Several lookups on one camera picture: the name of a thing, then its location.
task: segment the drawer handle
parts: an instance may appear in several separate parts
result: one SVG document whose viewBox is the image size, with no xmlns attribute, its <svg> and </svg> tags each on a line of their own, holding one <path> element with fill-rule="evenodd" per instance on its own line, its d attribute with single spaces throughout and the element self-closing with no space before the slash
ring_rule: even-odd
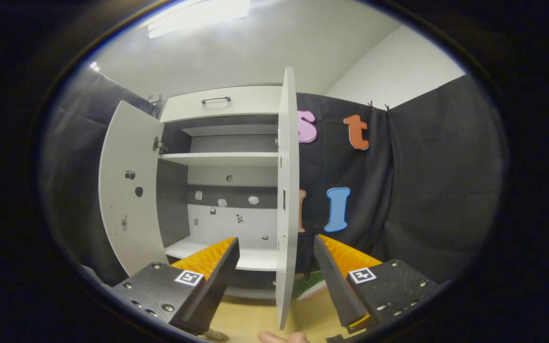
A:
<svg viewBox="0 0 549 343">
<path fill-rule="evenodd" d="M 204 105 L 204 104 L 206 104 L 207 101 L 209 101 L 209 100 L 219 100 L 219 99 L 226 99 L 226 100 L 228 100 L 228 101 L 232 100 L 229 96 L 222 96 L 221 98 L 202 99 L 202 100 L 200 100 L 200 102 L 202 102 L 203 105 Z"/>
</svg>

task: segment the white cabinet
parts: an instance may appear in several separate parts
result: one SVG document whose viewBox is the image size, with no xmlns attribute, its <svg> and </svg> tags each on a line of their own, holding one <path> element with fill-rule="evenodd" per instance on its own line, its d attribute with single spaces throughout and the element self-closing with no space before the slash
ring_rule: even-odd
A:
<svg viewBox="0 0 549 343">
<path fill-rule="evenodd" d="M 160 121 L 120 102 L 105 136 L 99 195 L 107 237 L 126 272 L 236 236 L 237 270 L 249 278 L 248 289 L 227 293 L 275 298 L 283 328 L 298 243 L 297 126 L 292 68 L 283 86 L 169 98 Z M 189 144 L 159 151 L 167 135 Z M 169 177 L 176 183 L 165 186 Z"/>
<path fill-rule="evenodd" d="M 166 100 L 161 121 L 218 117 L 223 115 L 275 114 L 279 111 L 281 86 L 261 85 L 197 91 Z"/>
</svg>

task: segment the door hinge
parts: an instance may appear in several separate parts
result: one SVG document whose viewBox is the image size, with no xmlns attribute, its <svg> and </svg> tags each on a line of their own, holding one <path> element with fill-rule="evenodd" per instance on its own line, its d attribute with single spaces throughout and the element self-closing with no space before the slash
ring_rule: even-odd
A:
<svg viewBox="0 0 549 343">
<path fill-rule="evenodd" d="M 154 146 L 152 147 L 152 150 L 156 151 L 156 149 L 158 149 L 159 154 L 162 154 L 163 151 L 168 150 L 166 149 L 166 145 L 158 140 L 158 136 L 154 137 Z"/>
</svg>

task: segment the blue letter i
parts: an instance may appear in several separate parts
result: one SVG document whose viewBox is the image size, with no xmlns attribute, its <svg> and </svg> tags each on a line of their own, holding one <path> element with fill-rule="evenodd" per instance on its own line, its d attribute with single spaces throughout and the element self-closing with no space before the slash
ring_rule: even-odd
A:
<svg viewBox="0 0 549 343">
<path fill-rule="evenodd" d="M 346 198 L 351 190 L 346 187 L 332 188 L 327 191 L 329 198 L 329 223 L 325 226 L 325 232 L 339 232 L 346 228 L 345 211 Z"/>
</svg>

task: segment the foam letter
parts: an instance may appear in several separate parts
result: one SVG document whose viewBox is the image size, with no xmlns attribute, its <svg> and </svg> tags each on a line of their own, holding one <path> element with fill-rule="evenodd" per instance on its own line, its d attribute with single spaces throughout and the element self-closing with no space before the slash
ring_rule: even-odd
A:
<svg viewBox="0 0 549 343">
<path fill-rule="evenodd" d="M 306 197 L 306 191 L 304 189 L 300 189 L 300 222 L 298 224 L 298 232 L 306 232 L 306 230 L 302 227 L 302 200 L 304 200 Z"/>
<path fill-rule="evenodd" d="M 315 115 L 311 111 L 298 111 L 298 141 L 309 143 L 316 138 Z"/>
<path fill-rule="evenodd" d="M 329 198 L 329 223 L 325 226 L 325 232 L 339 232 L 346 228 L 345 222 L 346 198 L 351 190 L 346 187 L 332 188 L 327 191 Z"/>
<path fill-rule="evenodd" d="M 366 150 L 370 146 L 370 143 L 364 140 L 362 130 L 368 130 L 368 124 L 361 121 L 359 115 L 351 115 L 344 119 L 344 123 L 349 126 L 349 141 L 353 148 L 357 150 Z"/>
</svg>

